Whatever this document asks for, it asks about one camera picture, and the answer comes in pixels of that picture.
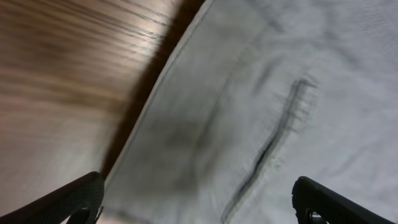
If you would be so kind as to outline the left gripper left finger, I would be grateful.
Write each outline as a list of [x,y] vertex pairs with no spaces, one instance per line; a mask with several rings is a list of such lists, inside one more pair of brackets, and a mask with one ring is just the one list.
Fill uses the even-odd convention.
[[95,224],[102,211],[104,179],[90,172],[1,217],[1,223]]

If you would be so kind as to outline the grey shorts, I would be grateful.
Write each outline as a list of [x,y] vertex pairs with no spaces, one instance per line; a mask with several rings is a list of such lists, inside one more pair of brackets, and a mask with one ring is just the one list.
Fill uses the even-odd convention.
[[397,221],[397,2],[206,1],[107,181],[146,223],[295,223],[307,176]]

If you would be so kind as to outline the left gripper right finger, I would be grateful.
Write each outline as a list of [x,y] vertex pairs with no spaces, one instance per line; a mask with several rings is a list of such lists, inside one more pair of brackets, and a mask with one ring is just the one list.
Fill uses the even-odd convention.
[[299,224],[394,224],[305,176],[294,183],[292,206]]

